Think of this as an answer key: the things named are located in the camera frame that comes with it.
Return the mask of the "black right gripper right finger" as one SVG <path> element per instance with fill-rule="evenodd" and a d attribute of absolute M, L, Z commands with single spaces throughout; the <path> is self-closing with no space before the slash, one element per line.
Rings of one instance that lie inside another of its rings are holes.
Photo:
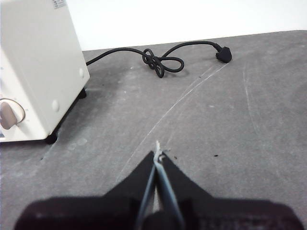
<path fill-rule="evenodd" d="M 287 205 L 261 199 L 221 198 L 209 194 L 187 177 L 166 155 L 168 176 L 188 230 L 302 230 Z"/>

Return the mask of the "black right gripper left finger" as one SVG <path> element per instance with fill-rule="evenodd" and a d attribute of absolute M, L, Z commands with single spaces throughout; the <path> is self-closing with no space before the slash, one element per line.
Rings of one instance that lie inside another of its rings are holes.
<path fill-rule="evenodd" d="M 131 230 L 153 168 L 150 151 L 137 167 L 104 195 L 57 196 L 29 204 L 16 230 Z"/>

